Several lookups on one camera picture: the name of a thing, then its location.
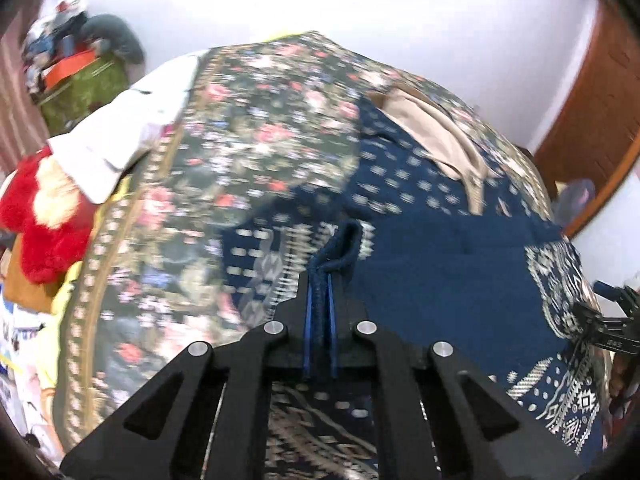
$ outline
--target striped curtain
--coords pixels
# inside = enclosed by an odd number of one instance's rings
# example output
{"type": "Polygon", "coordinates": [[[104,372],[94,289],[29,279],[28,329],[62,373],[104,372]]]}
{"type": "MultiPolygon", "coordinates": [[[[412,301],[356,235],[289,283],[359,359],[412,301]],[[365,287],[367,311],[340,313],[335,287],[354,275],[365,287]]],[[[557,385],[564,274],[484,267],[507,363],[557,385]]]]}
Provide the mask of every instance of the striped curtain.
{"type": "Polygon", "coordinates": [[[22,42],[41,4],[42,0],[28,0],[0,38],[0,182],[23,156],[39,150],[49,137],[27,92],[21,56],[22,42]]]}

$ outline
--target yellow sheet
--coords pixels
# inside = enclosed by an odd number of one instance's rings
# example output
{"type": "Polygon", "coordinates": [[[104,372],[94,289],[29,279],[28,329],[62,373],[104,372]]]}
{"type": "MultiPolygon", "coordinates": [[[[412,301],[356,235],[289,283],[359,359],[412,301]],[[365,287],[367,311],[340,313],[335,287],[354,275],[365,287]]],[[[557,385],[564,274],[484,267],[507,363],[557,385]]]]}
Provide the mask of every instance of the yellow sheet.
{"type": "Polygon", "coordinates": [[[275,34],[272,34],[271,36],[267,37],[267,39],[264,40],[264,42],[266,43],[267,41],[279,40],[280,38],[286,38],[287,36],[297,36],[299,34],[304,34],[305,32],[306,32],[306,30],[293,31],[293,30],[285,30],[285,29],[283,29],[283,30],[279,30],[275,34]]]}
{"type": "MultiPolygon", "coordinates": [[[[129,190],[130,177],[125,177],[116,193],[114,193],[110,199],[98,208],[94,218],[94,228],[91,232],[93,238],[97,233],[102,220],[104,219],[105,211],[113,201],[123,198],[129,190]]],[[[76,262],[65,275],[65,282],[60,287],[60,290],[56,294],[51,304],[51,313],[53,314],[53,320],[38,332],[38,335],[34,338],[35,344],[31,346],[34,351],[34,364],[40,380],[41,389],[55,388],[58,382],[58,357],[60,355],[60,323],[65,315],[66,306],[71,299],[71,293],[74,290],[73,282],[78,279],[80,270],[82,269],[82,262],[76,262]]]]}

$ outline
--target blue cloth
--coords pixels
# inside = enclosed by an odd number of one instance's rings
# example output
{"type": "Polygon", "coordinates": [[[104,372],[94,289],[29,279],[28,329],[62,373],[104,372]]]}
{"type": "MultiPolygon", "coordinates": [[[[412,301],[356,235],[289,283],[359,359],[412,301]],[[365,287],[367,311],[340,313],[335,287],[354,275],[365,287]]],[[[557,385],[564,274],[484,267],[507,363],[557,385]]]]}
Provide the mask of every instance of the blue cloth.
{"type": "MultiPolygon", "coordinates": [[[[590,350],[570,313],[583,299],[574,248],[529,210],[488,153],[496,176],[485,181],[482,216],[472,216],[460,181],[369,100],[359,111],[360,163],[342,193],[305,184],[223,234],[241,315],[271,315],[308,262],[320,341],[327,275],[340,272],[372,320],[416,344],[453,343],[591,461],[601,449],[600,405],[590,350]]],[[[366,393],[353,395],[362,403],[366,393]]],[[[304,396],[318,405],[312,392],[304,396]]]]}

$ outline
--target red plush toy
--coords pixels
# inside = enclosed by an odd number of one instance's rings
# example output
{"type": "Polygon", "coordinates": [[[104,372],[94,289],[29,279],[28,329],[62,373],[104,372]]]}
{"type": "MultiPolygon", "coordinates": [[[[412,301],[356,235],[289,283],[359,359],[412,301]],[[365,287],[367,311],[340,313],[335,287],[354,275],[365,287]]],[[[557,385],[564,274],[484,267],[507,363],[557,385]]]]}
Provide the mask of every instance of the red plush toy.
{"type": "Polygon", "coordinates": [[[30,282],[52,282],[82,260],[96,209],[49,146],[20,162],[0,199],[0,226],[23,233],[20,263],[30,282]]]}

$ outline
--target white wall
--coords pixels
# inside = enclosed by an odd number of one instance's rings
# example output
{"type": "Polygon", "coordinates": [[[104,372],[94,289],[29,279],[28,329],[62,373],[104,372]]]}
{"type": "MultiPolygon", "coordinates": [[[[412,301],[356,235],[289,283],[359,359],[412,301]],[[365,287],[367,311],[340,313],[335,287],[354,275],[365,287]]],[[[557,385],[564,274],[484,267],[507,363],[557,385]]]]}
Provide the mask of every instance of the white wall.
{"type": "MultiPolygon", "coordinates": [[[[44,11],[58,1],[46,0],[44,11]]],[[[148,70],[208,46],[315,29],[446,86],[533,149],[564,102],[567,69],[572,80],[571,67],[579,68],[584,48],[576,45],[590,30],[594,9],[593,0],[87,1],[92,14],[129,22],[146,49],[148,70]]]]}
{"type": "MultiPolygon", "coordinates": [[[[631,172],[615,195],[573,241],[590,282],[621,286],[640,270],[640,179],[631,172]]],[[[601,301],[608,316],[622,316],[615,303],[601,301]]]]}

